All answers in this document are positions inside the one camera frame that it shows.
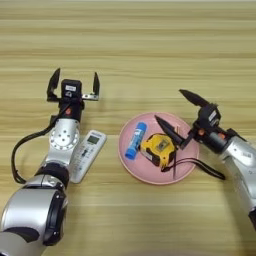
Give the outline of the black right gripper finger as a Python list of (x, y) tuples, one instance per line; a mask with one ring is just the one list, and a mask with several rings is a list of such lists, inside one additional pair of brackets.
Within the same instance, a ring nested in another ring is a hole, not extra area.
[(159, 116), (155, 116), (155, 119), (163, 132), (170, 137), (178, 146), (180, 147), (186, 147), (187, 141), (180, 136), (174, 129), (172, 125), (170, 125), (166, 120), (162, 119)]
[(195, 106), (205, 107), (209, 104), (207, 100), (202, 98), (200, 95), (195, 94), (191, 91), (180, 89), (179, 92)]

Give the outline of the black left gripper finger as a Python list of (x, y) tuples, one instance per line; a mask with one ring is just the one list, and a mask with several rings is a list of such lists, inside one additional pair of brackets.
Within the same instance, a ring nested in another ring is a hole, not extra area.
[(97, 72), (94, 73), (93, 94), (98, 96), (100, 92), (100, 81)]
[(60, 77), (60, 69), (56, 69), (48, 83), (48, 88), (47, 88), (47, 101), (48, 102), (58, 102), (59, 101), (59, 98), (54, 93), (54, 91), (58, 87), (59, 77)]

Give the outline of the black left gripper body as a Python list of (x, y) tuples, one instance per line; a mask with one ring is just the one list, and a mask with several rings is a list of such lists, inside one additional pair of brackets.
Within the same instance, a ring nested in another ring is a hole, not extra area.
[(85, 101), (98, 101), (99, 96), (95, 94), (83, 94), (80, 97), (62, 96), (59, 100), (59, 119), (74, 119), (81, 121)]

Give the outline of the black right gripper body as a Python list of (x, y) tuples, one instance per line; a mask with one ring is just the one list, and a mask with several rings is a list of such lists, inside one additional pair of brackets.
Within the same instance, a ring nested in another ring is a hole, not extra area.
[(231, 128), (223, 130), (219, 126), (203, 127), (199, 125), (198, 121), (195, 121), (188, 133), (188, 137), (182, 141), (180, 148), (184, 149), (191, 140), (195, 140), (205, 145), (214, 153), (220, 154), (225, 150), (230, 139), (237, 135), (238, 133)]

